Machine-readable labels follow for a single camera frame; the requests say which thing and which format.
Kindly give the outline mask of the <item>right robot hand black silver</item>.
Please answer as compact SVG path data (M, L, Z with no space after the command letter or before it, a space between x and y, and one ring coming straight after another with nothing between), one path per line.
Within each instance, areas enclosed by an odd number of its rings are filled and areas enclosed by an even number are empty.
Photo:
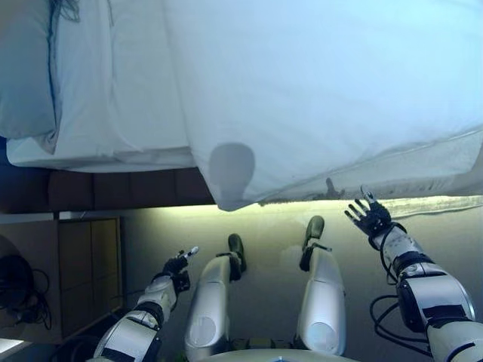
M362 185L360 190L362 199L355 198L344 214L361 232L376 238L389 229L392 217L367 186Z

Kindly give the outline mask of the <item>left robot hand black silver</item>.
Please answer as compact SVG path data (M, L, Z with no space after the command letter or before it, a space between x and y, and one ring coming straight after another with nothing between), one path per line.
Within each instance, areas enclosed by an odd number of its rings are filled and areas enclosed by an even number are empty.
M170 258L162 269L162 275L173 277L181 273L189 264L189 260L199 252L199 246L187 250L180 250L177 255Z

